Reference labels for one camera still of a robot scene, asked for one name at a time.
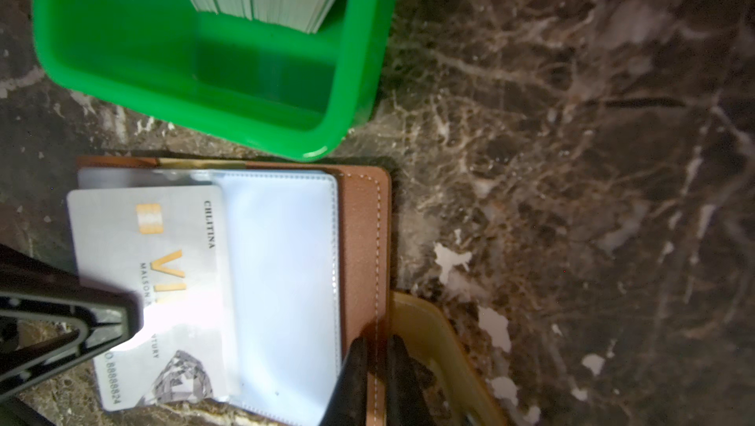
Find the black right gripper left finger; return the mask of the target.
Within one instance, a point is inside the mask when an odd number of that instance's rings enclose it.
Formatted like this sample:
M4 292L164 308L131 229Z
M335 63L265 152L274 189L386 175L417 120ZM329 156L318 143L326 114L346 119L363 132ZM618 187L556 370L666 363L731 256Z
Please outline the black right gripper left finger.
M368 344L352 341L320 426L365 426L368 407Z

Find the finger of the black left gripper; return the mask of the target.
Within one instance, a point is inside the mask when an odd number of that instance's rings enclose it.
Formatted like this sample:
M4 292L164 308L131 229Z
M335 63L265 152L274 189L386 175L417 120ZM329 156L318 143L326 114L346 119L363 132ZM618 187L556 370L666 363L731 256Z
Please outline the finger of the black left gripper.
M69 331L25 347L21 325L63 324ZM1 398L117 347L142 328L134 296L81 286L64 271L1 247Z

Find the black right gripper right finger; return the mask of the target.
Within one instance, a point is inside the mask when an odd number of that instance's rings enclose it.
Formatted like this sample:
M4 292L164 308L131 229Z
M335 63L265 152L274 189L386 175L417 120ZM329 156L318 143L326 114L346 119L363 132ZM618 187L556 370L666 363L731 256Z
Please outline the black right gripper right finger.
M387 425L435 424L405 342L392 335L387 348Z

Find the brown leather card holder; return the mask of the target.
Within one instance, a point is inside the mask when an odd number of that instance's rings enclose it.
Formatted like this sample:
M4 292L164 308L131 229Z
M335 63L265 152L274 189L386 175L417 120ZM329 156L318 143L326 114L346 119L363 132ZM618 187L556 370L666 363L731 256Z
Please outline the brown leather card holder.
M440 382L458 425L505 425L505 415L474 371L444 314L433 304L390 289L391 179L376 166L320 164L338 185L341 313L344 341L368 344L366 425L387 425L387 348L405 342Z

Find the green plastic tray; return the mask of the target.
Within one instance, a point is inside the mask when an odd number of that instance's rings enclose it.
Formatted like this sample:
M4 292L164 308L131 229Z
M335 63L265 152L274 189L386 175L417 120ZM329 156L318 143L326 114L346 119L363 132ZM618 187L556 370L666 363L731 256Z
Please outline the green plastic tray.
M396 0L338 0L313 35L190 0L32 0L56 84L298 162L371 117Z

